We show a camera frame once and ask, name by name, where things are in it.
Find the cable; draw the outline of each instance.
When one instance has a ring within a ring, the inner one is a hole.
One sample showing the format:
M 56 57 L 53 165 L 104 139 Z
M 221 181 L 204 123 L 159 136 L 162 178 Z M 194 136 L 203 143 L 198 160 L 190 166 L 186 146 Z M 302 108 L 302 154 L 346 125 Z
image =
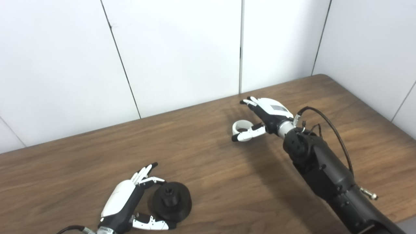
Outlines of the cable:
M 319 137 L 320 137 L 320 138 L 322 138 L 322 128 L 321 128 L 321 124 L 315 124 L 315 125 L 313 125 L 313 127 L 311 128 L 311 130 L 310 130 L 310 132 L 309 132 L 309 134 L 308 134 L 308 135 L 311 135 L 311 133 L 313 133 L 313 129 L 314 129 L 316 126 L 318 126 L 318 129 L 319 129 Z
M 80 225 L 71 225 L 71 226 L 67 226 L 66 228 L 62 229 L 61 231 L 57 232 L 56 234 L 62 234 L 66 231 L 69 230 L 79 230 L 80 232 L 83 232 L 83 230 L 85 229 L 84 226 L 80 226 Z
M 303 114 L 303 112 L 305 112 L 305 110 L 313 110 L 316 113 L 318 113 L 327 123 L 328 125 L 332 128 L 332 130 L 334 131 L 335 135 L 338 138 L 339 143 L 341 144 L 342 150 L 344 151 L 345 157 L 347 158 L 347 163 L 348 163 L 348 167 L 349 167 L 349 171 L 351 172 L 352 176 L 354 177 L 354 171 L 352 169 L 352 163 L 351 163 L 351 159 L 349 158 L 349 154 L 347 152 L 347 148 L 344 145 L 344 142 L 341 139 L 341 136 L 339 135 L 337 129 L 335 128 L 335 126 L 331 123 L 331 121 L 328 119 L 328 117 L 326 117 L 324 115 L 324 113 L 322 113 L 320 110 L 313 108 L 313 107 L 304 107 L 302 109 L 300 109 L 300 111 L 298 111 L 297 115 L 300 116 Z

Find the white plastic ring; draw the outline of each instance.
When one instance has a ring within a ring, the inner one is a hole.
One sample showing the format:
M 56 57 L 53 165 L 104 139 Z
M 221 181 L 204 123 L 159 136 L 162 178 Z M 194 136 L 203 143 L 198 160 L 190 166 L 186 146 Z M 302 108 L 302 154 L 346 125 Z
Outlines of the white plastic ring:
M 253 126 L 254 124 L 252 124 L 250 121 L 248 120 L 238 120 L 237 122 L 235 122 L 233 124 L 233 135 L 240 133 L 238 130 L 239 129 L 249 129 Z

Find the wood grain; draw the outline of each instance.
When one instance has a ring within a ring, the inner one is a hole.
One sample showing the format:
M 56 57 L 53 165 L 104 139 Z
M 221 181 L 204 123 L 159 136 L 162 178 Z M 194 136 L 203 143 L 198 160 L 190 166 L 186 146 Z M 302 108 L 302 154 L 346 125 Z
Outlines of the wood grain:
M 88 132 L 0 155 L 0 229 L 54 234 L 70 224 L 95 228 L 115 186 L 141 167 L 188 186 L 190 216 L 169 233 L 347 233 L 297 174 L 282 140 L 231 142 L 231 125 L 260 120 L 239 101 L 248 95 L 323 111 L 350 152 L 357 183 L 395 222 L 416 214 L 416 142 L 325 75 Z M 308 126 L 323 121 L 305 112 Z M 331 129 L 324 139 L 344 160 Z M 147 203 L 156 188 L 139 204 Z M 154 233 L 137 231 L 131 233 Z

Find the black cylinder knob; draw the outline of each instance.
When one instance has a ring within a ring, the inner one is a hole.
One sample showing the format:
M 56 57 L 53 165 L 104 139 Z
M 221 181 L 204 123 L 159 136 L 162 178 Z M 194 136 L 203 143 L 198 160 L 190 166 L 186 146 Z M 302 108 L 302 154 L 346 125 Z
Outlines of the black cylinder knob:
M 184 184 L 169 182 L 156 190 L 152 205 L 159 217 L 168 221 L 180 222 L 191 212 L 191 194 Z
M 159 193 L 160 198 L 167 207 L 176 206 L 181 200 L 181 194 L 179 193 L 178 185 L 174 183 L 167 183 L 162 185 Z

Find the screw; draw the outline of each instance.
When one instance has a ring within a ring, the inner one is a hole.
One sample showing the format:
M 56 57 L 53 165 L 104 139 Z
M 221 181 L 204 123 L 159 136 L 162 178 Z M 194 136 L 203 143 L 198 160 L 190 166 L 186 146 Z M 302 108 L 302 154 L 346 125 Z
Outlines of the screw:
M 371 200 L 377 200 L 377 199 L 379 198 L 379 197 L 377 196 L 377 194 L 372 193 L 372 192 L 370 192 L 369 190 L 367 190 L 367 189 L 365 189 L 365 188 L 363 188 L 363 187 L 361 187 L 361 188 L 360 188 L 360 191 L 361 191 L 363 194 L 367 195 L 367 196 L 368 196 L 368 198 L 369 198 L 369 199 L 371 199 Z

